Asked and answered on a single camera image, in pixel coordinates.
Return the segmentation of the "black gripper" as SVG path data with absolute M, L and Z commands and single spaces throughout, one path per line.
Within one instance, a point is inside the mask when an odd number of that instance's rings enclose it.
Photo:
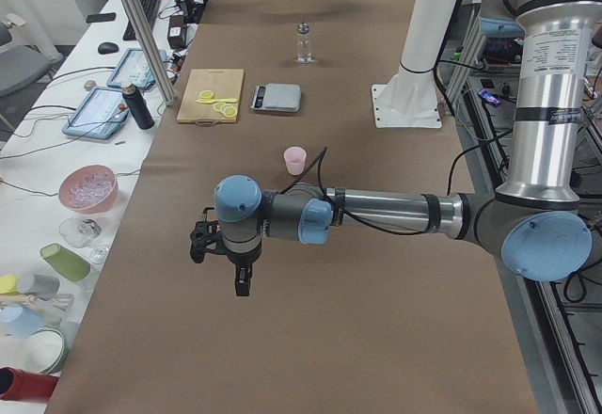
M 229 250 L 227 257 L 235 265 L 234 288 L 237 296 L 250 296 L 253 263 L 258 260 L 258 249 L 239 253 Z

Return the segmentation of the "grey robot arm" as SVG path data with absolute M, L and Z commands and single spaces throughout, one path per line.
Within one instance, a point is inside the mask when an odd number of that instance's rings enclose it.
M 593 239 L 578 216 L 570 175 L 601 0 L 482 0 L 482 10 L 524 33 L 508 174 L 492 198 L 346 190 L 302 180 L 263 191 L 234 175 L 214 190 L 215 220 L 202 218 L 191 235 L 194 261 L 226 256 L 235 267 L 236 294 L 247 296 L 263 238 L 320 245 L 350 219 L 393 235 L 443 233 L 468 241 L 526 279 L 555 281 L 579 270 Z

